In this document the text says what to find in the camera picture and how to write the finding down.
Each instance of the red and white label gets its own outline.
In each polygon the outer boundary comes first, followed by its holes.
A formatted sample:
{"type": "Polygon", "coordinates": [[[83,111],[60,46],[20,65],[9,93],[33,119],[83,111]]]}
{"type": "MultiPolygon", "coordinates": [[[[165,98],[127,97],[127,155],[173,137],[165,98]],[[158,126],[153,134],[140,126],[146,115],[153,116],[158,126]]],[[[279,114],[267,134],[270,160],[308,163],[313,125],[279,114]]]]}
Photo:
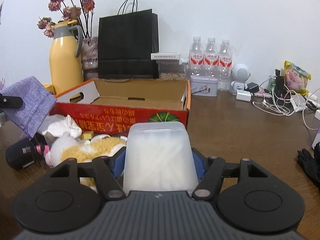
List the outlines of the red and white label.
{"type": "Polygon", "coordinates": [[[220,57],[219,58],[219,66],[220,67],[231,67],[232,58],[231,57],[220,57]]]}
{"type": "Polygon", "coordinates": [[[203,65],[204,56],[200,54],[191,53],[189,58],[190,65],[203,65]]]}
{"type": "Polygon", "coordinates": [[[204,56],[204,64],[211,66],[218,66],[219,57],[217,54],[206,54],[204,56]]]}

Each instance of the gray ribbed panel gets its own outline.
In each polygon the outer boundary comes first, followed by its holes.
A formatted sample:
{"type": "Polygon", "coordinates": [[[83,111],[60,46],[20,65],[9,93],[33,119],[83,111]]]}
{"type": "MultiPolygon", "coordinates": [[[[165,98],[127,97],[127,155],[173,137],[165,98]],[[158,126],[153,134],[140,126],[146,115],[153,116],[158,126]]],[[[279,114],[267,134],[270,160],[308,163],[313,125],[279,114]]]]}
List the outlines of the gray ribbed panel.
{"type": "Polygon", "coordinates": [[[62,235],[23,231],[15,240],[303,240],[296,232],[256,236],[226,224],[207,202],[186,192],[132,192],[108,202],[87,226],[62,235]]]}

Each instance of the plastic bottle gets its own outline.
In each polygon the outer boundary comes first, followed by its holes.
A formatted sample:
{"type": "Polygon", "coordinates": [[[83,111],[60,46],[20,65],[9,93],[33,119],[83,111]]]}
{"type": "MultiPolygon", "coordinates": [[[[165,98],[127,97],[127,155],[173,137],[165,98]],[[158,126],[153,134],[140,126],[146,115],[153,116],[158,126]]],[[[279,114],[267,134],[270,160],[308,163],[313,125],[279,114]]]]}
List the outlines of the plastic bottle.
{"type": "Polygon", "coordinates": [[[204,51],[201,45],[201,37],[193,36],[193,43],[189,51],[189,65],[191,75],[199,76],[201,74],[201,67],[204,61],[204,51]]]}
{"type": "Polygon", "coordinates": [[[215,76],[216,67],[219,63],[218,48],[216,38],[208,38],[208,43],[204,50],[204,67],[201,71],[203,76],[215,76]]]}
{"type": "Polygon", "coordinates": [[[218,90],[228,91],[230,86],[230,73],[232,66],[232,50],[229,40],[222,40],[219,50],[219,66],[216,73],[219,79],[218,90]]]}

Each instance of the purple cloth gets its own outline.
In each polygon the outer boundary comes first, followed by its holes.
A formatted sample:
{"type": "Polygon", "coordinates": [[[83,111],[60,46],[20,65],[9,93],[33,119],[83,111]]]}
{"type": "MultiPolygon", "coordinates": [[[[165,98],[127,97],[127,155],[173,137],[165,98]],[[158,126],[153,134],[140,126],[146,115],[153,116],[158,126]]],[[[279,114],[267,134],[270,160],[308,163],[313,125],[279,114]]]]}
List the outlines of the purple cloth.
{"type": "Polygon", "coordinates": [[[2,108],[8,118],[32,139],[57,99],[34,77],[28,77],[1,91],[4,96],[21,97],[21,108],[2,108]]]}

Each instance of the green pumpkin illustration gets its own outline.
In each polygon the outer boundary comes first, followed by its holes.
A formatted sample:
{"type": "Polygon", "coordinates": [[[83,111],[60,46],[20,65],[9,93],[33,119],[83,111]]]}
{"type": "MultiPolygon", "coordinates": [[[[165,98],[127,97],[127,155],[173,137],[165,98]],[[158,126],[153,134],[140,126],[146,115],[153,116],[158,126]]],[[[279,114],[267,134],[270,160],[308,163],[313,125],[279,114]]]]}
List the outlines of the green pumpkin illustration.
{"type": "Polygon", "coordinates": [[[176,117],[174,114],[170,114],[169,112],[161,112],[156,113],[150,116],[148,122],[180,122],[180,119],[176,117]]]}

